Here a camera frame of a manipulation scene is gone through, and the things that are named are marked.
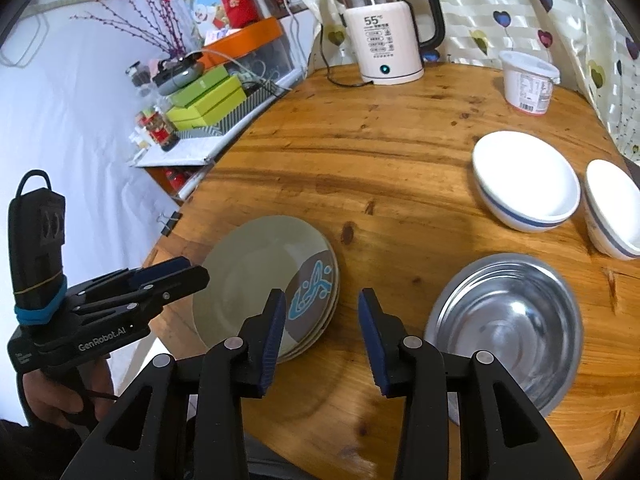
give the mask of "wooden table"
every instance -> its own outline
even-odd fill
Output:
[[[356,81],[355,67],[336,69]],[[557,148],[583,177],[604,158],[624,167],[578,94],[554,90],[548,113],[506,104],[500,72],[440,64],[400,86],[337,88],[313,74],[273,105],[200,184],[173,234],[151,259],[201,262],[235,227],[264,215],[304,219],[338,257],[335,317],[303,356],[278,367],[265,399],[243,402],[244,427],[320,479],[392,478],[402,400],[374,386],[356,320],[356,296],[373,286],[383,308],[422,335],[431,306],[466,264],[498,252],[532,254],[572,286],[584,322],[575,383],[548,421],[585,480],[596,478],[640,415],[640,267],[596,252],[582,208],[565,224],[524,234],[496,221],[474,189],[474,143],[519,130]],[[205,351],[190,300],[153,323],[183,358]],[[450,476],[460,443],[450,424]]]

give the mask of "electric kettle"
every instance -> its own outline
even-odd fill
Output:
[[[418,28],[406,0],[338,0],[364,82],[395,85],[424,74],[420,50],[433,50],[444,40],[440,0],[429,0],[435,34],[418,41]]]

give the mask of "stainless steel bowl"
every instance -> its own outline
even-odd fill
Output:
[[[493,353],[546,416],[574,382],[582,319],[569,286],[554,269],[526,254],[493,254],[449,282],[424,339],[450,354]],[[456,394],[449,394],[449,416],[459,423]]]

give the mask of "blue stripe on bowl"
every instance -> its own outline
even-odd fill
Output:
[[[605,229],[604,224],[602,223],[602,220],[600,220],[600,217],[596,214],[595,209],[591,205],[591,201],[589,199],[589,195],[588,194],[586,194],[585,202],[587,203],[587,207],[589,208],[589,212],[591,213],[591,216],[593,216],[593,219],[595,220],[596,224],[598,225],[598,229],[600,229],[602,231],[602,233],[605,235],[605,238],[607,240],[609,240],[609,243],[611,245],[613,245],[619,252],[621,252],[625,256],[628,256],[629,258],[637,258],[638,254],[630,253],[628,250],[626,250],[624,247],[622,247],[618,243],[618,241],[609,233],[609,231],[607,231]]]
[[[480,184],[479,182],[478,182],[478,187],[479,187],[482,195],[489,202],[491,202],[492,205],[494,205],[496,208],[498,208],[500,211],[502,211],[505,215],[510,216],[511,218],[513,218],[514,220],[517,220],[518,222],[521,222],[521,223],[527,224],[527,225],[531,225],[533,227],[555,227],[557,225],[560,225],[562,222],[564,222],[564,220],[561,220],[559,222],[538,222],[536,220],[531,220],[529,218],[524,218],[524,216],[520,216],[517,213],[514,213],[513,211],[505,208],[505,206],[503,206],[502,204],[497,203],[494,200],[494,198],[485,191],[485,189],[482,187],[482,184]]]

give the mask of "orange lid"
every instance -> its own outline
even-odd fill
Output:
[[[202,48],[202,58],[199,61],[204,64],[205,70],[208,70],[213,66],[229,61],[218,54],[207,52],[209,47],[234,59],[240,59],[270,41],[277,40],[280,36],[282,36],[280,22],[271,16],[247,25],[230,36],[217,40],[215,43],[204,46]]]

